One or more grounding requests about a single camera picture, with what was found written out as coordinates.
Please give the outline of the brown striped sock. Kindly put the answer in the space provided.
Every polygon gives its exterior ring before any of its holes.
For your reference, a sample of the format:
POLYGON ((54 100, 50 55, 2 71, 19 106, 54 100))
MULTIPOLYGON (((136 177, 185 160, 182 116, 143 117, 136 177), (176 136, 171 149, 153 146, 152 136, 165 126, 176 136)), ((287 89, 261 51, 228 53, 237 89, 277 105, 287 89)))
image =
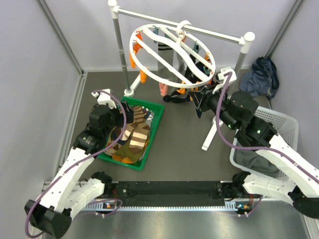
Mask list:
POLYGON ((111 131, 107 145, 112 144, 120 138, 105 153, 114 160, 126 163, 135 163, 144 153, 150 140, 150 125, 147 122, 149 116, 145 107, 130 106, 134 110, 134 122, 126 124, 125 127, 117 126, 111 131))

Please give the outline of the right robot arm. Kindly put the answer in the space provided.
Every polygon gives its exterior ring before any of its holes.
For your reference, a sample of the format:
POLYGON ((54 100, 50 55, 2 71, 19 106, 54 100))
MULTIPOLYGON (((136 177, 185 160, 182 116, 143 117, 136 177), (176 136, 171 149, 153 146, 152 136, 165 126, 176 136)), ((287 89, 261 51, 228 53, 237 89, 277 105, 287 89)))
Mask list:
POLYGON ((259 194, 288 203, 301 214, 319 217, 319 170, 293 150, 273 127, 256 116, 259 104, 249 93, 236 91, 229 98, 222 92, 191 91, 190 97, 199 113, 211 110, 216 119, 235 130, 238 144, 225 139, 220 126, 217 133, 224 143, 237 151, 253 151, 282 171, 288 180, 246 172, 232 185, 238 197, 259 194))

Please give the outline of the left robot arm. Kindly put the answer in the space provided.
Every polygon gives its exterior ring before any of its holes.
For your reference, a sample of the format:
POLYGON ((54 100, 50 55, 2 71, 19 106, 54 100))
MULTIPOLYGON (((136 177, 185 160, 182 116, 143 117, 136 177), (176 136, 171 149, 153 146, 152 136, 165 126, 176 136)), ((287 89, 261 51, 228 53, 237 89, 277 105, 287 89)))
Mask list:
POLYGON ((133 114, 126 101, 114 108, 107 104, 93 107, 86 128, 77 136, 54 179, 44 192, 24 206, 28 238, 37 237, 29 232, 29 226, 40 230, 41 234, 62 238, 81 210, 97 197, 106 198, 112 194, 113 185, 103 172, 94 173, 81 189, 73 189, 97 156, 122 140, 126 127, 134 121, 133 114))

